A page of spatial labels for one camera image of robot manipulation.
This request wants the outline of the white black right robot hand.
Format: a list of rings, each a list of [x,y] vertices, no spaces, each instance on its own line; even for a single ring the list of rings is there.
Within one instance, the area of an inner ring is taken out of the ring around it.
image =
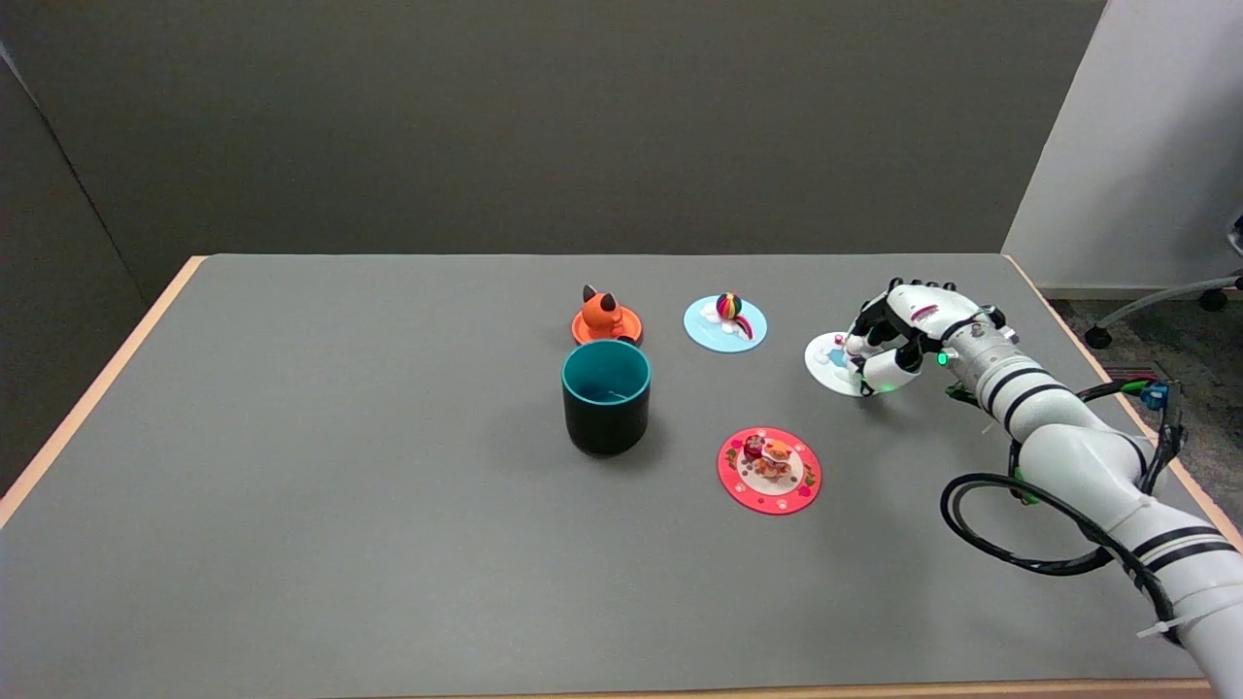
[[[902,284],[861,306],[843,351],[858,394],[897,391],[921,374],[924,358],[943,350],[947,338],[975,321],[981,306],[953,286]]]

